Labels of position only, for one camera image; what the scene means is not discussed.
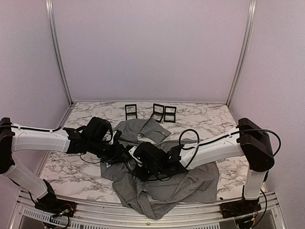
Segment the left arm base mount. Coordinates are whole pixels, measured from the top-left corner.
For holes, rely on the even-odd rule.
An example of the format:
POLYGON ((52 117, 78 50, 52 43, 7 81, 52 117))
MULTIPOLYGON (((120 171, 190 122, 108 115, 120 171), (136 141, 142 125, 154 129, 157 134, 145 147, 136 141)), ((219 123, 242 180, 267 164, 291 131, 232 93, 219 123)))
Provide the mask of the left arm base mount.
POLYGON ((51 187, 50 183, 43 179, 47 187, 47 194, 42 198, 38 198, 35 203, 35 208, 55 215, 59 215, 60 212, 68 210, 67 214, 69 217, 73 217, 76 209, 76 203, 64 199, 57 198, 55 191, 51 187))

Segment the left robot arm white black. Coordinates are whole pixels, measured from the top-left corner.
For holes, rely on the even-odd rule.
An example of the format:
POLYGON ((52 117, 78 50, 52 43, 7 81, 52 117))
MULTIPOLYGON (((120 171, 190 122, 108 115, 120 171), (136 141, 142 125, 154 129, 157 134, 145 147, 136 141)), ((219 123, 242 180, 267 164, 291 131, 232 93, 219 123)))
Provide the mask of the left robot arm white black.
POLYGON ((21 126, 5 117, 0 121, 0 173, 28 190, 49 212, 57 212, 60 201, 51 185, 14 160, 12 153, 23 150, 91 153, 103 163, 115 164, 124 160, 126 152, 119 142, 121 134, 112 129, 109 121, 99 117, 77 129, 21 126))

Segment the grey button shirt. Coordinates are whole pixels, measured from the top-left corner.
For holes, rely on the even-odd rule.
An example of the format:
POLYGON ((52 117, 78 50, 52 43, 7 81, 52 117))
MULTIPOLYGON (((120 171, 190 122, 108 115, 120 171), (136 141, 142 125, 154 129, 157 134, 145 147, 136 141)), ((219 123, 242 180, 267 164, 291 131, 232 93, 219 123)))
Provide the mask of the grey button shirt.
MULTIPOLYGON (((171 132, 152 118, 121 121, 115 130, 122 132, 124 146, 128 143, 139 145, 138 135, 154 141, 164 151, 178 145, 176 140, 167 140, 171 132)), ((219 170, 215 162, 175 175, 166 181, 150 182, 133 177, 124 163, 111 166, 102 163, 101 177, 112 181, 112 188, 123 206, 150 219, 161 219, 179 202, 211 203, 217 200, 219 170)))

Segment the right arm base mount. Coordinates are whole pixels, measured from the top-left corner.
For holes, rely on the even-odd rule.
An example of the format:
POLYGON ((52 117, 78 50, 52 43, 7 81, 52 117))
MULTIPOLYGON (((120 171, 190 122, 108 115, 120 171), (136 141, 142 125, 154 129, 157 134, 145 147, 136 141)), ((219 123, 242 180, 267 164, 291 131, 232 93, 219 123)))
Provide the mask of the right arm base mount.
POLYGON ((258 211, 262 209, 259 197, 260 196, 256 199, 247 200, 245 198, 245 187, 243 186, 241 199, 220 204, 222 217, 227 219, 250 213, 258 213, 258 211))

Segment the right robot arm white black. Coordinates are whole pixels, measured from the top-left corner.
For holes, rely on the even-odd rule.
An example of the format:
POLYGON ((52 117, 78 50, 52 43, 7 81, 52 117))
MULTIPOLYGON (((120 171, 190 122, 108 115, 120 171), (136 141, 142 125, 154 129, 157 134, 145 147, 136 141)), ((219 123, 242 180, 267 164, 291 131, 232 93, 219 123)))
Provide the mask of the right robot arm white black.
POLYGON ((241 118, 236 127, 216 137, 187 144, 179 139, 178 145, 168 152, 144 142, 130 148, 127 157, 136 163, 132 173, 141 181, 151 181, 152 176, 157 180, 170 178, 211 162, 244 156, 248 162, 247 177, 236 210, 245 214, 259 198, 266 174, 275 165, 281 146, 282 141, 274 131, 241 118))

